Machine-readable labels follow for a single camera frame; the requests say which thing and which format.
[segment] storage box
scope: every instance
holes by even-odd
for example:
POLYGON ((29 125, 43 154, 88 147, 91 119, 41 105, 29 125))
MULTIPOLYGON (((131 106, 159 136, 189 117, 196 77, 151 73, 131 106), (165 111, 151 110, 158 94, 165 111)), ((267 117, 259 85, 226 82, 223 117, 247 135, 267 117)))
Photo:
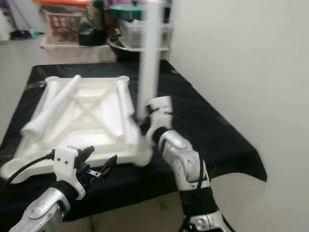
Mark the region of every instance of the storage box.
POLYGON ((47 43, 77 44, 80 19, 91 0, 34 0, 47 43))
MULTIPOLYGON (((133 20, 127 22, 120 20, 120 33, 122 35, 122 43, 125 47, 141 48, 142 34, 145 27, 144 21, 133 20)), ((162 41, 161 48, 167 47, 170 39, 172 25, 169 23, 162 24, 162 41)))
POLYGON ((53 44, 47 43, 44 38, 41 48, 45 50, 50 64, 116 62, 116 55, 108 45, 86 47, 78 44, 53 44))

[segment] floor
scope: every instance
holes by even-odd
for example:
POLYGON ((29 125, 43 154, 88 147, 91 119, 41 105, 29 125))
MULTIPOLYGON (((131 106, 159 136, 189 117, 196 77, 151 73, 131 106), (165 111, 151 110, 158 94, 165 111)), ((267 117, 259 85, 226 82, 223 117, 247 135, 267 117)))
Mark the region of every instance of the floor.
MULTIPOLYGON (((36 40, 9 41, 0 44, 0 143, 25 88, 31 67, 47 64, 36 40)), ((112 210, 61 225, 59 232, 170 232, 181 224, 178 193, 112 210)))

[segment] plastic container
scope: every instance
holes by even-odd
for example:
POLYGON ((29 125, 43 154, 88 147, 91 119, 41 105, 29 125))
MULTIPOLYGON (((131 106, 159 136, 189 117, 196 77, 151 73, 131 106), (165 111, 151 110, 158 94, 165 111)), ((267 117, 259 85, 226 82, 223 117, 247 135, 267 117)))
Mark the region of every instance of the plastic container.
POLYGON ((33 0, 48 43, 77 44, 80 19, 91 0, 33 0))
POLYGON ((110 63, 117 60, 108 45, 54 44, 47 43, 43 38, 41 48, 45 50, 49 64, 110 63))
MULTIPOLYGON (((45 81, 47 87, 30 121, 35 125, 44 123, 43 129, 37 131, 32 125, 39 135, 35 137, 29 133, 29 124, 23 128, 23 138, 14 158, 0 169, 2 178, 9 178, 19 168, 48 154, 53 148, 67 145, 78 149, 93 145, 95 151, 86 161, 91 167, 103 166, 114 155, 118 156, 118 164, 144 166, 149 163, 152 149, 146 145, 132 119, 134 108, 127 76, 75 77, 74 80, 52 76, 45 81)), ((52 172, 53 162, 44 160, 27 168, 13 183, 52 172)))
MULTIPOLYGON (((133 20, 127 22, 120 20, 120 33, 122 38, 120 42, 128 49, 142 48, 142 34, 145 27, 144 21, 133 20)), ((172 25, 169 23, 162 24, 162 41, 161 50, 168 50, 168 43, 170 39, 172 25)))

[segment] table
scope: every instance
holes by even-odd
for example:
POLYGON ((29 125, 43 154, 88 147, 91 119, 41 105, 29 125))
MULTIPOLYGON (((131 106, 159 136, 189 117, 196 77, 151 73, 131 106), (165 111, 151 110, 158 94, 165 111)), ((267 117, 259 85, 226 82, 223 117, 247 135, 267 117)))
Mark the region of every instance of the table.
MULTIPOLYGON (((0 165, 12 158, 21 137, 20 129, 31 115, 44 91, 48 76, 74 77, 130 77, 129 90, 134 106, 138 90, 137 62, 40 65, 32 68, 28 85, 12 117, 0 147, 0 165)), ((244 173, 262 181, 267 174, 257 151, 204 100, 166 61, 160 63, 158 96, 170 95, 173 111, 191 130, 200 145, 202 157, 208 165, 210 177, 228 173, 244 173)), ((174 128, 190 140, 189 133, 173 121, 174 128)), ((0 231, 7 231, 18 222, 25 208, 38 198, 53 182, 54 174, 33 176, 23 183, 10 185, 0 201, 0 231)), ((139 203, 176 191, 173 172, 157 150, 152 161, 138 168, 119 165, 104 182, 95 183, 87 195, 73 205, 65 220, 75 220, 118 207, 139 203)))

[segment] black cloth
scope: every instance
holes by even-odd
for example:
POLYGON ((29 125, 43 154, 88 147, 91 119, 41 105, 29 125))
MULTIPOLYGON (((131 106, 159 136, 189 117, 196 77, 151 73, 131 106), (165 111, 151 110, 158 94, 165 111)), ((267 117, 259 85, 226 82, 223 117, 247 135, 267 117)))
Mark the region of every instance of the black cloth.
MULTIPOLYGON (((44 91, 49 76, 130 77, 129 90, 136 106, 139 64, 121 62, 108 64, 40 65, 32 69, 27 88, 18 104, 1 145, 2 162, 9 159, 20 141, 20 129, 31 115, 44 91)), ((204 100, 167 62, 161 61, 158 96, 172 98, 174 114, 184 121, 200 146, 209 175, 244 173, 266 181, 267 174, 257 151, 204 100)), ((173 121, 174 128, 191 140, 183 126, 173 121)), ((54 174, 33 176, 23 183, 10 185, 0 202, 0 231, 6 231, 21 218, 25 208, 53 182, 54 174)), ((138 168, 130 164, 117 166, 104 182, 95 183, 86 196, 77 201, 65 220, 75 220, 118 207, 138 203, 176 191, 172 170, 158 151, 151 162, 138 168)))

